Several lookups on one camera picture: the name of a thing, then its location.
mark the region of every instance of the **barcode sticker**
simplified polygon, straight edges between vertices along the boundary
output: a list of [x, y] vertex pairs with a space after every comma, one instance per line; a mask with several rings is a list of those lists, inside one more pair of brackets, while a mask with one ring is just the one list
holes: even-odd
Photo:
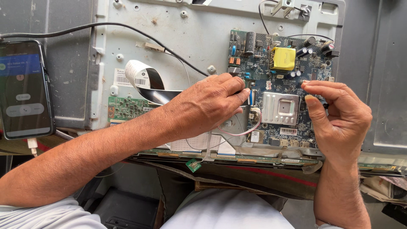
[[151, 108], [151, 107], [143, 107], [143, 111], [150, 111], [150, 110], [152, 110], [152, 109], [154, 109], [154, 108]]
[[291, 136], [297, 136], [297, 129], [292, 129], [292, 128], [280, 128], [280, 134], [283, 135], [291, 135]]
[[125, 70], [120, 68], [114, 69], [114, 81], [113, 85], [124, 86], [124, 87], [133, 87], [131, 83], [126, 79]]
[[252, 132], [252, 136], [250, 138], [251, 142], [258, 142], [258, 136], [259, 136], [260, 132], [258, 131], [253, 131]]
[[266, 90], [271, 90], [271, 81], [266, 82]]
[[281, 159], [281, 161], [284, 161], [284, 162], [300, 162], [299, 160], [294, 160], [294, 159]]
[[146, 80], [145, 79], [136, 79], [135, 80], [136, 84], [142, 84], [142, 85], [146, 85]]

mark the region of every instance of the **barcode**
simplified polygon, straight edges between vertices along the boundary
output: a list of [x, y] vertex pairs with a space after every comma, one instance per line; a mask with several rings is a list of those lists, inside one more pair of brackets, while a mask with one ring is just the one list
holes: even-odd
[[281, 161], [285, 161], [285, 162], [300, 162], [299, 160], [293, 160], [293, 159], [281, 159]]
[[297, 136], [297, 129], [280, 128], [280, 134]]
[[145, 85], [145, 84], [146, 84], [146, 80], [145, 80], [145, 79], [136, 79], [136, 84]]
[[121, 76], [117, 76], [116, 81], [120, 82], [120, 83], [129, 83], [129, 81], [126, 79], [126, 77], [121, 77]]

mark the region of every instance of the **green circuit board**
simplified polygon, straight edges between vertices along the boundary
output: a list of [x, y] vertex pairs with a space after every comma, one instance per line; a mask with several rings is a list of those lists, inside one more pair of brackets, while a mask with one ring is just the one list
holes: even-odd
[[127, 121], [158, 107], [144, 99], [109, 97], [107, 121]]

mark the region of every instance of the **tv main board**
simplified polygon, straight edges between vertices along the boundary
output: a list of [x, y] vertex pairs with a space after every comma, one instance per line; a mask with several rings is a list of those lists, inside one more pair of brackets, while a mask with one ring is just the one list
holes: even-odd
[[[246, 81], [251, 111], [262, 112], [247, 142], [318, 148], [301, 81], [335, 80], [331, 66], [339, 52], [333, 42], [231, 30], [228, 52], [228, 73]], [[324, 98], [314, 96], [328, 107]], [[248, 118], [250, 129], [260, 117], [251, 112]]]

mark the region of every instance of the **charging cable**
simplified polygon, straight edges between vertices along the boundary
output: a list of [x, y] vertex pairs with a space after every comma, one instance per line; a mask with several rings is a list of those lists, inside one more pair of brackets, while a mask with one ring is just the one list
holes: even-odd
[[34, 155], [34, 157], [38, 156], [37, 155], [37, 138], [30, 138], [27, 139], [27, 143], [28, 143], [28, 148], [31, 149], [31, 153]]

